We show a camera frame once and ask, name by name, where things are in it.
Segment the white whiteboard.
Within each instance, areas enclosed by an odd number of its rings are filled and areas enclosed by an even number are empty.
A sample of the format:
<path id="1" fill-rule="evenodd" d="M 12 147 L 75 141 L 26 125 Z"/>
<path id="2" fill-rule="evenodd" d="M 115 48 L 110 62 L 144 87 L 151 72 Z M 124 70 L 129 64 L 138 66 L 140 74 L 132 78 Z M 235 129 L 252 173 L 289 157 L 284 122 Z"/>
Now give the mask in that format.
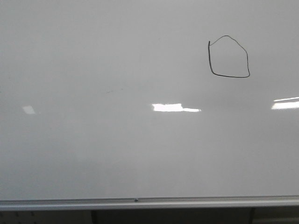
<path id="1" fill-rule="evenodd" d="M 299 192 L 296 0 L 3 0 L 0 197 Z"/>

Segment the aluminium whiteboard frame rail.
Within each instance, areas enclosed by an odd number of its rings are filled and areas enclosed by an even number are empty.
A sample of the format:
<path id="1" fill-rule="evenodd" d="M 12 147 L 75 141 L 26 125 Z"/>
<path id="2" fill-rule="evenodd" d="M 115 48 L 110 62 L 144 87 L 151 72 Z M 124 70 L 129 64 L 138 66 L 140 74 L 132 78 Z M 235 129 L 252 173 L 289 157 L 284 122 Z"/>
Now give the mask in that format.
<path id="1" fill-rule="evenodd" d="M 125 210 L 298 206 L 299 196 L 139 197 L 1 200 L 1 211 Z"/>

